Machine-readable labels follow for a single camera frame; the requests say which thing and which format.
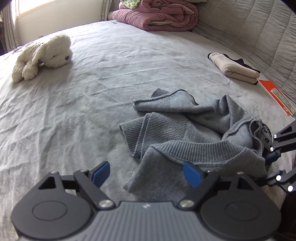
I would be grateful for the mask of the grey knitted cat sweater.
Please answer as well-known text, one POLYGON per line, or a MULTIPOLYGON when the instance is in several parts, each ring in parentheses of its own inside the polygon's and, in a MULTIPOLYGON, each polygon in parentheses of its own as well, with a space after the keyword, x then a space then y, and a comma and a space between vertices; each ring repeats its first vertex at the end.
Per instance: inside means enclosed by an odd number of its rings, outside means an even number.
POLYGON ((183 89, 157 89, 133 102, 145 115, 120 124, 132 156, 140 164, 124 189, 142 201, 183 199, 191 190, 183 174, 190 162, 203 171, 253 178, 267 175, 264 150, 269 128, 225 95, 197 103, 183 89))

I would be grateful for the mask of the orange book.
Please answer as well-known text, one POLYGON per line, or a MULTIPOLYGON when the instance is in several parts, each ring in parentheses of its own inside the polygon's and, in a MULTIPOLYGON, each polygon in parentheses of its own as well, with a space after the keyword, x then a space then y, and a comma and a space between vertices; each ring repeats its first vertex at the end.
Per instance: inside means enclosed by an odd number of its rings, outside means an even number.
POLYGON ((294 116, 294 107, 289 103, 288 99, 271 80, 259 79, 258 81, 287 115, 294 116))

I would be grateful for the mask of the grey bed sheet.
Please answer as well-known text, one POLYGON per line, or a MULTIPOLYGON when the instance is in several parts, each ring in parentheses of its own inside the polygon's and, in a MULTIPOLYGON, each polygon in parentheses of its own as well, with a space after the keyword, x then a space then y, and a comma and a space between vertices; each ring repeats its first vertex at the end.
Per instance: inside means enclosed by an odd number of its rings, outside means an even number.
POLYGON ((128 149, 120 124, 142 116, 133 107, 158 89, 186 90, 197 103, 230 96, 275 133, 293 121, 260 86, 225 77, 208 59, 232 50, 192 32, 146 32, 112 22, 64 31, 72 60, 59 69, 41 67, 33 80, 14 84, 11 73, 20 54, 1 56, 1 240, 18 238, 11 212, 48 172, 70 175, 111 165, 103 192, 115 202, 177 201, 189 185, 178 164, 161 159, 168 180, 161 184, 156 161, 145 164, 140 193, 125 184, 140 162, 128 149))

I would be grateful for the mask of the grey quilted blanket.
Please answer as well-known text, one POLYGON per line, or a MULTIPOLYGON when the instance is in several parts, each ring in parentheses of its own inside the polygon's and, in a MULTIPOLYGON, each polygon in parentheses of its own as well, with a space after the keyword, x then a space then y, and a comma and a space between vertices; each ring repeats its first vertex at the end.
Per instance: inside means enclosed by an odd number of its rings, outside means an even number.
POLYGON ((295 13, 283 1, 198 4, 193 32, 238 53, 295 102, 295 13))

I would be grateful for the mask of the white plush dog toy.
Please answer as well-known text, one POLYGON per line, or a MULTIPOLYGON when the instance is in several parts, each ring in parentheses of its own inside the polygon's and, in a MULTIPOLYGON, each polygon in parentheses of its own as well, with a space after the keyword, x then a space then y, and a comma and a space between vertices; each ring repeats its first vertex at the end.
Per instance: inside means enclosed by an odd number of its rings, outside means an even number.
POLYGON ((18 56, 11 78, 13 83, 32 80, 38 75, 39 66, 60 68, 71 61, 71 40, 67 35, 57 35, 47 42, 29 44, 18 56))

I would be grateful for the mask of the grey curtain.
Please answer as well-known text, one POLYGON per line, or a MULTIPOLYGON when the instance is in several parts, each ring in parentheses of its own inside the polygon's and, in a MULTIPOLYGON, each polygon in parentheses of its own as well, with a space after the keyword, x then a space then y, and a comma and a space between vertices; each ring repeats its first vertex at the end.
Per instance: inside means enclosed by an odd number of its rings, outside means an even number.
POLYGON ((16 17, 19 13, 18 1, 10 1, 1 11, 4 24, 4 39, 8 52, 16 49, 21 45, 16 17))

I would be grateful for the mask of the pink folded quilt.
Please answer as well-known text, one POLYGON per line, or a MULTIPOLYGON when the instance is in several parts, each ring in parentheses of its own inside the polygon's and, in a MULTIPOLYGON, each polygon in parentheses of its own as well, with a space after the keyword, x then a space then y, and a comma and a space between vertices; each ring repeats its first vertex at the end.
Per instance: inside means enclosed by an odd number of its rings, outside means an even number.
POLYGON ((135 9, 109 12, 108 20, 135 26, 145 31, 189 31, 198 23, 198 9, 190 1, 141 0, 135 9))

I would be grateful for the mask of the green patterned cloth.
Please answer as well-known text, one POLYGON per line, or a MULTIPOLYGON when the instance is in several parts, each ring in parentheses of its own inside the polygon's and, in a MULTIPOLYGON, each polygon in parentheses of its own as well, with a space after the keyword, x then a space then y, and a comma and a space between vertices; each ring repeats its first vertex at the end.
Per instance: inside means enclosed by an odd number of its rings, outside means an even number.
POLYGON ((120 0, 119 9, 135 9, 138 7, 141 0, 120 0))

